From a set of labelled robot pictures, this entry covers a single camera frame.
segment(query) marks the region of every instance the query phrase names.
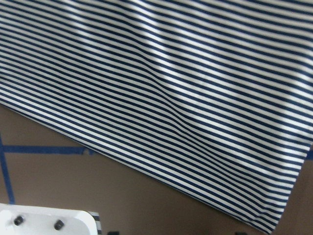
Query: screw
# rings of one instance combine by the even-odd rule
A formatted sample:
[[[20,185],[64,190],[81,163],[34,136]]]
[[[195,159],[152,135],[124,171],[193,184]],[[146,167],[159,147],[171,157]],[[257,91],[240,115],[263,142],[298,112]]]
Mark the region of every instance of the screw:
[[[19,226],[20,224],[22,224],[24,222],[23,217],[21,217],[20,215],[18,217],[16,217],[16,219],[14,220],[14,224],[16,226]]]
[[[54,224],[55,230],[60,230],[63,226],[64,226],[64,223],[63,223],[61,220],[58,220],[58,221]]]

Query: dark object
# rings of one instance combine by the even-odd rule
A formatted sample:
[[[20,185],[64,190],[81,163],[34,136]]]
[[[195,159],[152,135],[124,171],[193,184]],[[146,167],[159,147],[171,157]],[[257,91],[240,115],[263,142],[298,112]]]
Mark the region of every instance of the dark object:
[[[16,219],[14,220],[14,224],[16,226],[19,226],[20,224],[22,224],[24,222],[23,217],[21,217],[20,215],[18,217],[16,217]]]
[[[61,220],[58,220],[58,221],[54,224],[55,230],[60,230],[63,226],[64,226],[64,223],[63,223]]]

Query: brown surface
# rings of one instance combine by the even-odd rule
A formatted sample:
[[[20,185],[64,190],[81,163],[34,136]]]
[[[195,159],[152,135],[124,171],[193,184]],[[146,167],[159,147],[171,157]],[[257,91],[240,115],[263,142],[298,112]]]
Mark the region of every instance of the brown surface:
[[[0,106],[6,145],[78,146]],[[6,154],[19,205],[100,213],[103,234],[262,235],[256,229],[101,155]],[[313,161],[306,162],[273,235],[313,234]],[[0,176],[0,203],[7,196]]]

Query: striped fabric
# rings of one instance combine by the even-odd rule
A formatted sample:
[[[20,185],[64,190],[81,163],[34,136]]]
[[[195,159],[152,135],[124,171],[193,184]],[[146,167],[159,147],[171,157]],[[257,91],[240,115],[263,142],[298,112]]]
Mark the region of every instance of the striped fabric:
[[[1,1],[0,103],[270,234],[313,141],[312,40],[300,1]]]

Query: black screw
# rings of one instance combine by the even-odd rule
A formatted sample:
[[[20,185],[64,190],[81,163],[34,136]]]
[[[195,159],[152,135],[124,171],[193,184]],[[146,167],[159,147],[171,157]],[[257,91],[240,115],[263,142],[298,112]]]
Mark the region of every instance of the black screw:
[[[16,219],[14,220],[14,224],[16,226],[19,226],[20,224],[22,224],[24,222],[23,217],[21,217],[20,215],[18,217],[16,217]]]
[[[61,220],[58,220],[58,221],[54,224],[55,230],[60,230],[63,226],[64,226],[64,223],[63,223]]]

